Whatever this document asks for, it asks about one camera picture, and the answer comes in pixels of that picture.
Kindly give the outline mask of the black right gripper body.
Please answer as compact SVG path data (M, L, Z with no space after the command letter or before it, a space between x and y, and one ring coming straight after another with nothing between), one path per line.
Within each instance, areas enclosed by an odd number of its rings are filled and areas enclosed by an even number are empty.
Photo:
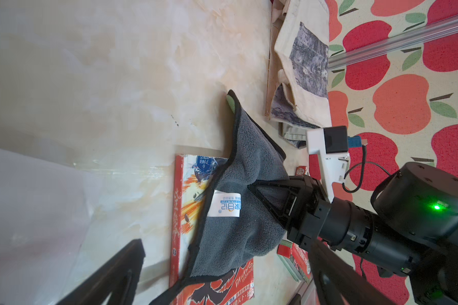
M290 181L297 192L290 213L287 239L310 252L328 217L331 203L319 180L303 175L293 176Z

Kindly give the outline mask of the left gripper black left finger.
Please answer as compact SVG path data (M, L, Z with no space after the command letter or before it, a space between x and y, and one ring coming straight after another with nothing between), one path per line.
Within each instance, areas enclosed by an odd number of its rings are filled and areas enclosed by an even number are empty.
M142 240L123 249L70 292L59 304L132 304L136 295L145 251Z

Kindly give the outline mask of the cream printed canvas bag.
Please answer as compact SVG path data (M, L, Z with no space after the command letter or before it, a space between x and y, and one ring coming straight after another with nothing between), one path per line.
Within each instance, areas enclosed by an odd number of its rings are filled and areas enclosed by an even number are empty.
M328 52L330 11L325 1L273 1L265 115L298 149L307 131L330 127Z

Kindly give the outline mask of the red black manga book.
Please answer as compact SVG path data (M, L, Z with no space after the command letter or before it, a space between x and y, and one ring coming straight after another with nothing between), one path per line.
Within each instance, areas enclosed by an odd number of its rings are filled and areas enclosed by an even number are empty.
M188 248L193 240L204 192L225 158L176 155L174 171L173 230L169 285L183 277ZM223 279L184 288L172 304L244 304L254 297L253 260Z

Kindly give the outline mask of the grey green microfibre cloth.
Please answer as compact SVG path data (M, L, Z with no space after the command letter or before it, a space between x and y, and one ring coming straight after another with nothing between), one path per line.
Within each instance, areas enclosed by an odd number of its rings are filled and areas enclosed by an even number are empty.
M285 152L240 105L230 90L234 112L232 150L204 192L183 275L152 304L173 304L185 289L189 304L226 304L251 291L251 260L265 256L284 230L249 190L258 180L286 180Z

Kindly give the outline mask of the right rear aluminium corner post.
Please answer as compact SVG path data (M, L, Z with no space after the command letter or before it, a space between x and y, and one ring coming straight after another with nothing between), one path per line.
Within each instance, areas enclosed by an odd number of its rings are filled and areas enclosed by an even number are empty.
M380 57L402 48L409 48L415 44L427 43L454 34L458 34L458 15L350 52L330 57L328 68L330 70L338 69L364 60Z

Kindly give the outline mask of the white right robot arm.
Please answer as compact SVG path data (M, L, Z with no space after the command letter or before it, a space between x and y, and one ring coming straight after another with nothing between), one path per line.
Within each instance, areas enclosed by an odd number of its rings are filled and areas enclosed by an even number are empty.
M389 304L336 254L408 277L417 304L458 304L458 178L406 163L371 196L372 211L335 198L309 176L249 186L287 238L309 256L321 304Z

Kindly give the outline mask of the white book with blue vortex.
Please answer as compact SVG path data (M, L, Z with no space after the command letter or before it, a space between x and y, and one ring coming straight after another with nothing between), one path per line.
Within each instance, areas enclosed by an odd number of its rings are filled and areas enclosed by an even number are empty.
M89 229L101 182L0 149L0 304L55 304Z

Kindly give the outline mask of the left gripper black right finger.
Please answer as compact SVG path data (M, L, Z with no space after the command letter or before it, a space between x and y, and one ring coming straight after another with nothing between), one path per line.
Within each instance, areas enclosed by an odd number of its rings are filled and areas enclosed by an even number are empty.
M321 304L393 304L321 241L308 254Z

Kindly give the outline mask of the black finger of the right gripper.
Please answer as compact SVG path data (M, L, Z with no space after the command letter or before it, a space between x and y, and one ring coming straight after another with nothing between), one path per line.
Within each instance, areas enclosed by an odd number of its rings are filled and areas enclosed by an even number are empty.
M248 189L284 229L291 228L294 209L302 199L301 179L257 180Z

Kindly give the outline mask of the red green cover book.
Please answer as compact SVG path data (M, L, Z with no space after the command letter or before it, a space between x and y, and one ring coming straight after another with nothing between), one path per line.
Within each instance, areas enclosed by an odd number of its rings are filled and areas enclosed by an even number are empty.
M295 281L305 283L312 281L308 253L297 244L282 239L277 247L277 255Z

